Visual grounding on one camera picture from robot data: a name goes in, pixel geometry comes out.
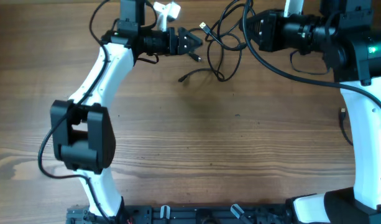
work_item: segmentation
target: green indicator light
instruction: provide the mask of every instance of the green indicator light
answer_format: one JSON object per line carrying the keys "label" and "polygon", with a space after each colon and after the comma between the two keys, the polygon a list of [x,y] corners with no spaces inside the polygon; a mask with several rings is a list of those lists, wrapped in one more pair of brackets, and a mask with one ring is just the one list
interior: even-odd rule
{"label": "green indicator light", "polygon": [[370,54],[373,54],[377,51],[377,48],[376,47],[369,47],[369,53]]}

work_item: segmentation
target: wooden surface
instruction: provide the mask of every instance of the wooden surface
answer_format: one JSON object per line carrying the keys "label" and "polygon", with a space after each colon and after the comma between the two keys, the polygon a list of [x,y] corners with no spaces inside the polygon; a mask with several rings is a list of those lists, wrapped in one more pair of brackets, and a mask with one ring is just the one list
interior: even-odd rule
{"label": "wooden surface", "polygon": [[[172,25],[212,24],[227,3],[181,1],[180,18]],[[381,1],[374,5],[375,26],[381,28]],[[118,15],[118,6],[107,4],[98,14],[99,36]],[[254,9],[283,6],[282,0],[258,0]],[[98,46],[88,20],[95,7],[0,6],[0,223],[63,223],[68,207],[87,203],[78,180],[48,179],[36,160],[50,128],[52,102],[67,99],[94,64]],[[307,1],[305,12],[317,13],[317,1]],[[224,28],[240,14],[228,17]],[[206,46],[197,52],[205,58]],[[261,54],[295,74],[289,53]],[[216,61],[219,47],[211,54]],[[226,73],[237,54],[226,52]],[[297,56],[295,65],[324,70],[320,54]],[[126,204],[283,202],[353,185],[352,147],[337,123],[337,110],[344,106],[338,90],[279,77],[248,50],[229,82],[219,83],[209,73],[177,82],[207,66],[187,56],[161,57],[158,65],[138,62],[122,83],[110,115],[117,139],[113,176]],[[50,146],[45,166],[68,173]]]}

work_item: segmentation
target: robotic arm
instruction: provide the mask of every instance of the robotic arm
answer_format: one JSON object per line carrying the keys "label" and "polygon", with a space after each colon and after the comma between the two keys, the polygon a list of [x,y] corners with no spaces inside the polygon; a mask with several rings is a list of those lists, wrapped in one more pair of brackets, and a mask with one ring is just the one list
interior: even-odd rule
{"label": "robotic arm", "polygon": [[[57,100],[52,105],[51,123],[58,125],[53,133],[55,157],[75,174],[89,180],[81,179],[89,207],[69,209],[67,223],[381,224],[381,106],[345,89],[341,93],[349,110],[356,158],[353,188],[290,198],[280,205],[247,208],[238,205],[230,208],[125,206],[110,168],[116,140],[108,109],[120,82],[142,53],[156,57],[183,55],[202,44],[184,28],[178,29],[178,35],[174,28],[167,28],[167,21],[176,19],[180,10],[174,2],[166,6],[154,4],[159,13],[156,22],[159,30],[152,30],[153,26],[142,27],[145,4],[151,6],[145,0],[121,0],[117,31],[109,30],[102,38],[109,54],[107,67],[89,97],[75,106],[93,86],[107,60],[102,48],[82,86],[68,101]],[[284,11],[268,10],[248,18],[245,26],[248,37],[263,51],[292,47],[302,55],[323,52],[324,61],[334,70],[337,83],[365,90],[381,104],[381,32],[370,30],[371,1],[322,0],[323,17],[304,16],[302,8],[303,0],[287,0]],[[69,111],[71,116],[59,124]],[[87,131],[74,129],[81,122],[88,123]]]}

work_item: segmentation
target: wooden table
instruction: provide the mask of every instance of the wooden table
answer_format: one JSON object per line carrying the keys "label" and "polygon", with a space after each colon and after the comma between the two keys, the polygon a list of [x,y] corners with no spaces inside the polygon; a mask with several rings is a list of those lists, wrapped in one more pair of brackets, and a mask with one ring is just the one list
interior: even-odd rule
{"label": "wooden table", "polygon": [[[254,9],[284,3],[258,0]],[[179,4],[182,12],[171,25],[189,29],[202,21],[212,25],[228,1]],[[51,104],[67,99],[95,62],[98,46],[88,20],[96,5],[0,6],[0,223],[62,223],[68,207],[88,203],[78,180],[48,179],[36,160],[50,128]],[[381,28],[381,0],[374,7],[375,26]],[[305,2],[306,13],[318,8],[317,1]],[[98,36],[118,13],[116,2],[102,8],[94,23]],[[240,14],[229,16],[223,27]],[[214,44],[215,62],[219,51]],[[197,52],[206,58],[206,45]],[[261,54],[297,74],[290,52]],[[231,73],[237,55],[226,52],[225,73]],[[324,70],[320,54],[298,55],[295,65]],[[206,61],[187,56],[161,57],[157,65],[137,62],[122,83],[110,110],[117,139],[112,170],[127,205],[283,202],[353,185],[354,154],[338,127],[337,110],[344,106],[338,90],[284,79],[248,50],[229,82],[206,72],[177,82],[204,67]],[[55,160],[51,142],[44,158],[50,172],[70,173]]]}

